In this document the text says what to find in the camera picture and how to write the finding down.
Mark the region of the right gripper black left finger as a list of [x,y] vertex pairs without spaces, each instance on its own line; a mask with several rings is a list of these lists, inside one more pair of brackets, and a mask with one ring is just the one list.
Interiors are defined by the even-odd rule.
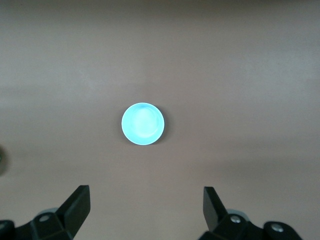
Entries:
[[43,211],[16,227],[9,219],[0,221],[2,240],[73,240],[91,210],[90,187],[80,185],[57,209]]

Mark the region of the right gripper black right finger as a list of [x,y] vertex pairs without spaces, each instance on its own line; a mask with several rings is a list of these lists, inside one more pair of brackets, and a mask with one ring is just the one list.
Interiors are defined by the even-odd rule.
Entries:
[[201,240],[300,240],[288,224],[267,221],[260,228],[240,211],[227,211],[216,190],[203,188],[203,215],[208,227]]

